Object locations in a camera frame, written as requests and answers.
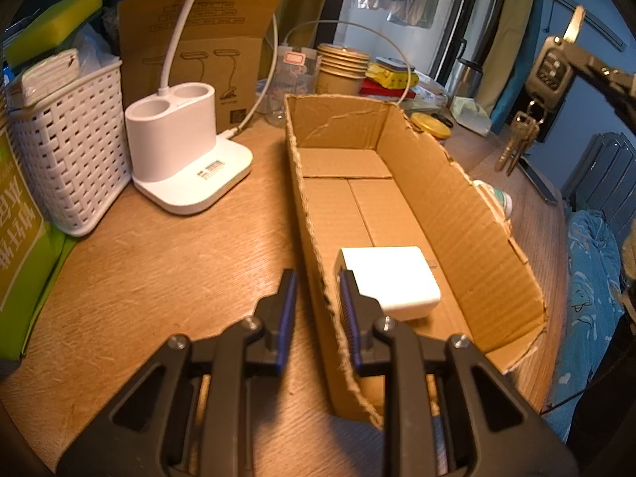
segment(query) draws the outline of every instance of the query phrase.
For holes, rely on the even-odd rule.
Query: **cardboard box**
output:
[[[157,92],[185,0],[124,0],[118,6],[124,107]],[[170,85],[216,90],[216,128],[237,125],[254,104],[263,37],[279,0],[195,0],[174,57]]]
[[[288,95],[287,146],[314,318],[336,413],[382,424],[384,379],[354,377],[334,265],[342,247],[421,248],[441,302],[417,333],[465,333],[502,371],[546,327],[543,293],[503,210],[392,103]]]

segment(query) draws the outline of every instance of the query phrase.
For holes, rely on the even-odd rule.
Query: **blue curtain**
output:
[[[508,114],[513,108],[514,102],[524,88],[525,80],[530,75],[530,70],[534,63],[534,53],[539,40],[541,30],[541,14],[543,12],[543,0],[533,0],[532,10],[528,26],[526,27],[524,39],[519,48],[519,54],[514,62],[513,70],[510,73],[508,83],[504,88],[495,109],[491,113],[492,132],[500,133]]]

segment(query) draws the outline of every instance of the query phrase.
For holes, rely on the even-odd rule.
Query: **white desk lamp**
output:
[[[159,90],[131,104],[125,113],[136,188],[177,215],[209,208],[250,172],[252,152],[230,138],[243,129],[263,100],[278,56],[278,28],[276,16],[272,16],[274,52],[263,92],[237,127],[217,135],[215,89],[204,82],[168,85],[177,45],[194,1],[185,1],[177,19]]]

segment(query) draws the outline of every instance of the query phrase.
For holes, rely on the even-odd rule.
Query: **green package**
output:
[[[17,361],[74,240],[44,220],[8,138],[0,85],[0,359]]]

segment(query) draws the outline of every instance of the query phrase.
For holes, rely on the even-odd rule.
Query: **blue bedding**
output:
[[[623,314],[621,258],[615,237],[599,211],[577,211],[568,218],[570,289],[565,336],[559,348],[547,405],[585,388],[596,372]],[[544,416],[565,442],[578,398]]]

